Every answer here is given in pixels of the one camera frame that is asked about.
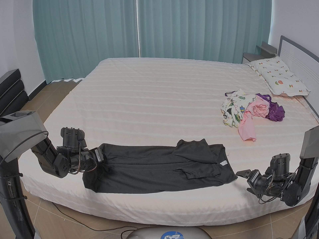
baseboard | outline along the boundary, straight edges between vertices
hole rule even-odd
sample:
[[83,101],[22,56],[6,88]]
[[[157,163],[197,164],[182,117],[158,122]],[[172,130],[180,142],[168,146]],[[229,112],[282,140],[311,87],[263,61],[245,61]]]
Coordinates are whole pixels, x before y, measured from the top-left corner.
[[45,86],[47,85],[47,82],[42,82],[32,93],[29,95],[29,101],[31,101]]

pink sleeve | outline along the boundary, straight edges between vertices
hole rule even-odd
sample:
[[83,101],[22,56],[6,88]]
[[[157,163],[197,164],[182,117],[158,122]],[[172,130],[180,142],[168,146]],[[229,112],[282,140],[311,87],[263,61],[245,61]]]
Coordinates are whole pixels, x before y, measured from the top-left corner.
[[269,103],[263,99],[257,99],[247,106],[243,120],[240,122],[238,127],[238,133],[243,141],[253,139],[256,141],[256,132],[253,122],[253,116],[266,117],[269,113]]

black garment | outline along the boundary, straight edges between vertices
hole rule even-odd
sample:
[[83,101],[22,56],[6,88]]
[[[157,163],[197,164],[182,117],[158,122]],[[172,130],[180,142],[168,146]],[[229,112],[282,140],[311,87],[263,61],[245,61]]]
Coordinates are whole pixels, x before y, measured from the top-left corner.
[[104,163],[83,174],[84,186],[99,193],[182,191],[232,182],[235,176],[222,144],[205,139],[176,147],[100,146]]

gray headboard frame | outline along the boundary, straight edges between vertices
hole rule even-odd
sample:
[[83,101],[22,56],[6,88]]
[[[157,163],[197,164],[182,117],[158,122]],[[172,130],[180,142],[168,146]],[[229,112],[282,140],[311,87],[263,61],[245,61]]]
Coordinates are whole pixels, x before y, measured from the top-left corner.
[[[304,53],[306,53],[308,56],[310,56],[311,58],[313,58],[314,60],[316,60],[319,63],[319,57],[316,56],[315,54],[313,54],[311,51],[307,50],[306,48],[302,47],[301,45],[299,45],[298,43],[290,40],[289,38],[285,37],[285,36],[281,36],[280,37],[280,43],[279,43],[279,49],[278,49],[278,56],[280,56],[281,53],[281,46],[282,46],[282,41],[286,41],[290,44],[292,44],[293,46],[295,46],[296,48],[298,48],[299,50],[303,51]],[[310,108],[313,110],[313,112],[317,115],[317,117],[319,118],[319,111],[316,111],[313,106],[309,103],[309,101],[306,99],[305,96],[303,96],[305,101],[308,103],[308,105],[310,106]]]

white wall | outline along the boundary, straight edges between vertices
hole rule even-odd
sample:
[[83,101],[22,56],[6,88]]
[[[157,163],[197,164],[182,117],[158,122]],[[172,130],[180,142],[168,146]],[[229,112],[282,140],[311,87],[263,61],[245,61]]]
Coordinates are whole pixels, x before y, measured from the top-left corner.
[[269,44],[279,48],[280,36],[319,56],[319,0],[272,0]]
[[28,95],[45,80],[34,38],[32,0],[0,0],[0,76],[17,68]]

